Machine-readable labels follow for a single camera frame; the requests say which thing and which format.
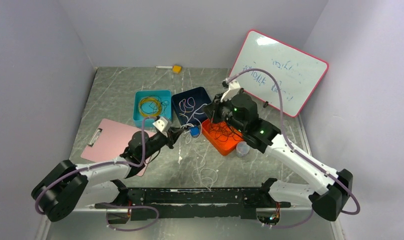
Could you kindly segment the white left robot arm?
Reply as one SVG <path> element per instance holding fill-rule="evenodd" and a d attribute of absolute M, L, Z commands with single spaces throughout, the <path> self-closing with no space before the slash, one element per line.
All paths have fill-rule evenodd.
<path fill-rule="evenodd" d="M 76 207 L 108 204 L 116 208 L 128 202 L 128 190 L 121 179 L 128 179 L 146 167 L 146 159 L 164 146 L 172 149 L 184 130 L 170 127 L 148 136 L 135 132 L 124 151 L 117 157 L 101 162 L 74 164 L 59 162 L 31 191 L 35 211 L 52 222 L 68 216 Z"/>

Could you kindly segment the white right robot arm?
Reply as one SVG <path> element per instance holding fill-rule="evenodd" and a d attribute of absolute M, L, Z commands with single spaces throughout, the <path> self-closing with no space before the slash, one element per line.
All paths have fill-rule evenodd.
<path fill-rule="evenodd" d="M 349 170 L 338 171 L 297 147 L 278 127 L 260 118 L 257 103 L 246 93 L 226 101 L 221 100 L 222 96 L 215 95 L 203 107 L 208 119 L 215 124 L 225 123 L 251 148 L 281 161 L 307 182 L 301 185 L 274 181 L 259 194 L 263 206 L 272 207 L 276 202 L 310 203 L 317 215 L 331 222 L 346 213 L 344 206 L 353 185 Z"/>

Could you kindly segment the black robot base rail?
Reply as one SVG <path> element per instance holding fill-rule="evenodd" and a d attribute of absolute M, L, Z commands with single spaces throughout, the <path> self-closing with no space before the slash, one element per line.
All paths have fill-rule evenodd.
<path fill-rule="evenodd" d="M 112 206 L 124 209 L 130 221 L 149 219 L 227 218 L 257 220 L 258 213 L 272 213 L 277 207 L 289 208 L 290 202 L 276 202 L 268 191 L 276 179 L 269 178 L 258 187 L 161 188 L 125 187 Z"/>

